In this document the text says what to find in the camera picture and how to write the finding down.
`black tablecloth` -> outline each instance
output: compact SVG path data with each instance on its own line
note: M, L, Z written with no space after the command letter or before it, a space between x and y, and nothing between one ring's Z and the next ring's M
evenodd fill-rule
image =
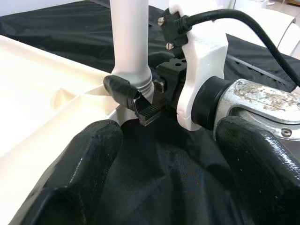
M159 53L166 52L165 41L153 23L159 13L150 7L150 66L166 59ZM105 4L81 1L3 16L0 34L106 72L114 66L110 9ZM295 88L265 48L232 36L228 41L231 55L276 74L288 85L229 59L226 79L245 78L286 91ZM298 60L285 58L300 71ZM123 144L92 224L254 224L210 131L189 132L176 120L162 117L148 127L128 121L122 132Z

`white plastic tray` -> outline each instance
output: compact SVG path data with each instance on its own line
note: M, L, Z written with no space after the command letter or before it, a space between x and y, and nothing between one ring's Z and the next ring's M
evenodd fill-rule
M88 124L115 117L108 73L0 36L0 224Z

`white cylindrical rod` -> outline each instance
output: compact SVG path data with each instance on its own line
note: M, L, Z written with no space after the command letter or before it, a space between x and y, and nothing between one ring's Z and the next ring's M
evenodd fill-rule
M110 0L115 67L143 95L153 91L148 66L148 0Z

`black cable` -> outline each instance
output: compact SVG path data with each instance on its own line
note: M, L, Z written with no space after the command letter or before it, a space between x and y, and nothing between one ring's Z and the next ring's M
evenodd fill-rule
M249 15L234 9L218 9L209 12L199 13L192 16L186 16L179 19L180 31L188 30L192 26L210 21L223 18L237 19L248 25L254 33L261 39L266 45L274 59L281 66L281 68L287 73L287 75L300 87L300 78L295 70L288 64L288 62L282 57L276 46L273 44L266 32L261 26Z

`white object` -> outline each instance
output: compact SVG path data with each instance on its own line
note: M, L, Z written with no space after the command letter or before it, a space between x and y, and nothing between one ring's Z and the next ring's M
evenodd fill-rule
M153 95L148 66L148 0L110 0L115 56L113 75L130 81L145 97Z
M13 218L45 169L87 125L127 116L104 89L106 72L0 36L0 224Z
M288 31L294 17L264 8L240 8L239 10L248 14L259 23L280 52L287 55L293 53L297 43L300 41L300 36L298 35L299 31L297 31L300 30L299 27L293 27L292 30ZM265 47L260 38L241 21L235 19L219 19L216 20L215 23L227 34Z
M170 13L180 16L195 15L214 10L214 1L171 0ZM182 50L187 60L187 75L178 105L177 120L187 130L200 128L191 119L193 102L204 82L212 76L224 78L223 68L228 42L225 33L213 22L203 22L193 26L187 33L188 43Z

